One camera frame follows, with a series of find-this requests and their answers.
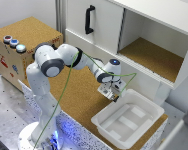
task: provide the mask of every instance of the cable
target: cable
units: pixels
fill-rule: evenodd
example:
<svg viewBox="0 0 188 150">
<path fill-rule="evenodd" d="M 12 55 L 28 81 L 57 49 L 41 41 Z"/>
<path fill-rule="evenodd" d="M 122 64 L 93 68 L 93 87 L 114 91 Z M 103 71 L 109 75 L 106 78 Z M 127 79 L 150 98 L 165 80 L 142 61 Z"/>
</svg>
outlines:
<svg viewBox="0 0 188 150">
<path fill-rule="evenodd" d="M 73 61 L 72 61 L 72 64 L 71 64 L 71 66 L 70 66 L 70 71 L 69 71 L 69 74 L 68 74 L 68 78 L 67 78 L 65 87 L 64 87 L 64 89 L 63 89 L 63 91 L 62 91 L 62 93 L 61 93 L 61 96 L 60 96 L 60 98 L 59 98 L 59 100 L 58 100 L 58 102 L 57 102 L 57 104 L 56 104 L 56 107 L 55 107 L 55 109 L 54 109 L 54 111 L 53 111 L 53 113 L 52 113 L 50 119 L 48 120 L 47 124 L 46 124 L 45 127 L 43 128 L 41 134 L 39 135 L 39 137 L 38 137 L 38 139 L 37 139 L 37 141 L 36 141 L 36 144 L 35 144 L 35 146 L 34 146 L 34 149 L 36 148 L 36 145 L 38 144 L 38 142 L 39 142 L 39 140 L 40 140 L 40 138 L 41 138 L 43 132 L 45 131 L 45 129 L 47 128 L 48 124 L 49 124 L 50 121 L 52 120 L 52 118 L 53 118 L 53 116 L 54 116 L 54 114 L 55 114 L 55 112 L 56 112 L 56 109 L 57 109 L 57 107 L 58 107 L 58 105 L 59 105 L 59 102 L 61 101 L 61 99 L 62 99 L 62 97 L 63 97 L 63 94 L 64 94 L 64 92 L 65 92 L 65 90 L 66 90 L 66 87 L 67 87 L 68 82 L 69 82 L 69 79 L 70 79 L 70 74 L 71 74 L 71 70 L 72 70 L 73 63 L 74 63 L 75 59 L 77 58 L 78 53 L 79 53 L 79 52 L 77 52 L 77 53 L 75 54 L 75 56 L 73 57 Z M 110 75 L 112 75 L 112 76 L 120 76 L 120 77 L 125 77 L 125 76 L 131 76 L 131 75 L 133 75 L 133 77 L 132 77 L 132 78 L 127 82 L 127 84 L 124 86 L 124 88 L 123 88 L 122 91 L 120 92 L 119 96 L 122 94 L 122 92 L 123 92 L 124 89 L 127 87 L 127 85 L 128 85 L 128 84 L 134 79 L 134 77 L 136 76 L 136 73 L 127 74 L 127 75 L 115 75 L 115 74 L 109 73 L 109 72 L 103 70 L 103 69 L 92 59 L 91 56 L 87 55 L 86 53 L 84 53 L 84 54 L 85 54 L 88 58 L 90 58 L 90 59 L 93 61 L 93 63 L 98 66 L 98 68 L 100 68 L 102 71 L 104 71 L 104 72 L 107 73 L 107 74 L 110 74 Z"/>
<path fill-rule="evenodd" d="M 69 78 L 70 78 L 70 73 L 71 73 L 71 70 L 72 70 L 73 63 L 74 63 L 75 59 L 77 58 L 78 53 L 79 53 L 79 52 L 77 52 L 77 53 L 75 54 L 75 56 L 73 57 L 72 65 L 71 65 L 71 67 L 70 67 L 70 71 L 69 71 L 68 78 L 67 78 L 65 87 L 64 87 L 64 89 L 63 89 L 63 92 L 62 92 L 62 94 L 61 94 L 61 96 L 60 96 L 60 98 L 59 98 L 59 100 L 58 100 L 58 102 L 57 102 L 57 104 L 56 104 L 56 107 L 55 107 L 55 109 L 54 109 L 54 111 L 53 111 L 53 113 L 52 113 L 50 119 L 48 120 L 47 124 L 46 124 L 45 127 L 43 128 L 41 134 L 39 135 L 39 137 L 38 137 L 38 139 L 37 139 L 37 141 L 36 141 L 36 144 L 35 144 L 35 146 L 34 146 L 34 149 L 36 148 L 36 145 L 38 144 L 38 141 L 40 140 L 40 138 L 41 138 L 43 132 L 45 131 L 45 129 L 47 128 L 48 124 L 49 124 L 50 121 L 52 120 L 52 117 L 54 116 L 54 113 L 55 113 L 55 111 L 56 111 L 56 109 L 57 109 L 57 107 L 58 107 L 58 105 L 59 105 L 59 102 L 60 102 L 61 98 L 63 97 L 63 94 L 64 94 L 64 92 L 65 92 L 65 90 L 66 90 L 67 85 L 68 85 L 68 81 L 69 81 Z"/>
</svg>

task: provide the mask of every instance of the white wall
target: white wall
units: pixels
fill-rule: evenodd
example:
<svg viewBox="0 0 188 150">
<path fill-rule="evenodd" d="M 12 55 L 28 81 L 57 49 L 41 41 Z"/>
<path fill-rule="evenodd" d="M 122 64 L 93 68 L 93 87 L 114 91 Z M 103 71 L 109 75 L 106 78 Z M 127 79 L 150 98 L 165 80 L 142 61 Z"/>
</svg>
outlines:
<svg viewBox="0 0 188 150">
<path fill-rule="evenodd" d="M 183 112 L 188 110 L 188 77 L 177 89 L 171 91 L 167 102 Z"/>
<path fill-rule="evenodd" d="M 30 16 L 56 29 L 55 0 L 0 0 L 0 28 Z"/>
</svg>

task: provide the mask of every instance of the brown box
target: brown box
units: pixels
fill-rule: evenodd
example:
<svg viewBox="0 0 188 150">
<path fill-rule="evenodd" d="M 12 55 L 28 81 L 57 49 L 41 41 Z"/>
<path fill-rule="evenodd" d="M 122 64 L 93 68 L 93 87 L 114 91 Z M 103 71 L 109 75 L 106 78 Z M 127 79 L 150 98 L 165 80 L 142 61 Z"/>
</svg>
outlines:
<svg viewBox="0 0 188 150">
<path fill-rule="evenodd" d="M 20 54 L 4 44 L 3 37 L 6 35 L 19 40 L 20 44 L 26 46 L 27 51 Z M 26 68 L 34 61 L 32 54 L 36 46 L 43 42 L 58 47 L 63 43 L 63 35 L 34 17 L 0 28 L 0 74 L 19 90 L 22 89 L 18 79 L 23 81 L 27 78 Z"/>
</svg>

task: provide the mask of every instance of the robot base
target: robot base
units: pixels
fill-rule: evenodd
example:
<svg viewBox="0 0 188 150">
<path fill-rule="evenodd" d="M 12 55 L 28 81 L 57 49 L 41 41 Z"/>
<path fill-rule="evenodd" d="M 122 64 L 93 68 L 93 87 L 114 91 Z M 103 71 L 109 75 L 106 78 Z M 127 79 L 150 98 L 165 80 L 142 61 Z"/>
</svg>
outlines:
<svg viewBox="0 0 188 150">
<path fill-rule="evenodd" d="M 18 137 L 18 149 L 19 150 L 33 150 L 34 147 L 30 144 L 28 138 L 30 137 L 33 130 L 38 125 L 38 122 L 34 122 L 26 126 L 19 134 Z"/>
</svg>

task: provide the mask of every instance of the cabinet door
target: cabinet door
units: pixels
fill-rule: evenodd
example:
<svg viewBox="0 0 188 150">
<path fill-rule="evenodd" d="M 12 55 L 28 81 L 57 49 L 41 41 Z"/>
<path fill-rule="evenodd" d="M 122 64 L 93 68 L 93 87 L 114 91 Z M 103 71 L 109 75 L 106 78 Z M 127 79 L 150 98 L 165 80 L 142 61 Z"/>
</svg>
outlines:
<svg viewBox="0 0 188 150">
<path fill-rule="evenodd" d="M 90 5 L 90 28 L 94 32 L 85 33 L 86 10 Z M 92 44 L 112 53 L 117 53 L 123 18 L 123 8 L 107 0 L 68 0 L 67 30 L 81 36 Z"/>
</svg>

